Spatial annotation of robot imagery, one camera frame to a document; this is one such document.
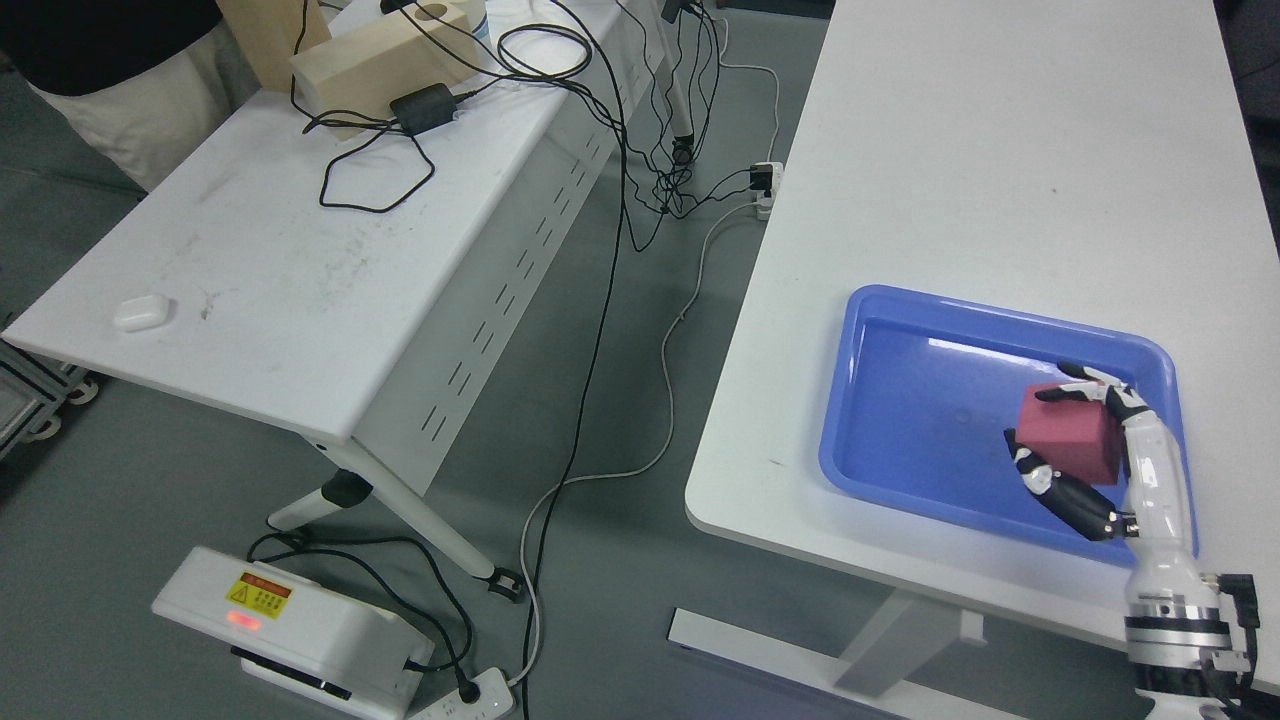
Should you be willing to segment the white robot forearm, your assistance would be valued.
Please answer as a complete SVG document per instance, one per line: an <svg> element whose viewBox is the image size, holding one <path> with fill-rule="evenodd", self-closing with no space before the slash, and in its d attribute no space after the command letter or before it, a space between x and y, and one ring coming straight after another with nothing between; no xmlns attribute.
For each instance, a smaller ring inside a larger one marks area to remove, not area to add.
<svg viewBox="0 0 1280 720"><path fill-rule="evenodd" d="M1261 626L1251 574L1204 577L1207 598L1144 593L1125 619L1126 656L1149 719L1265 719L1249 708Z"/></svg>

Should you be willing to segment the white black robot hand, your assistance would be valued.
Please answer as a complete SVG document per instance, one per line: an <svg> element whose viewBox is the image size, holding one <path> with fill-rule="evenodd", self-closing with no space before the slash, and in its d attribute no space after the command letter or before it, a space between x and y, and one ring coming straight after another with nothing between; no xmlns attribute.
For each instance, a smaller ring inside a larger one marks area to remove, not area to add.
<svg viewBox="0 0 1280 720"><path fill-rule="evenodd" d="M1192 512L1184 456L1176 437L1135 387L1092 366L1061 361L1071 382L1037 392L1047 402L1101 404L1123 432L1128 475L1121 509L1084 480L1053 468L1007 428L1007 451L1027 491L1041 506L1088 541L1123 537L1135 556L1126 582L1128 603L1170 601L1199 611L1216 605L1192 543Z"/></svg>

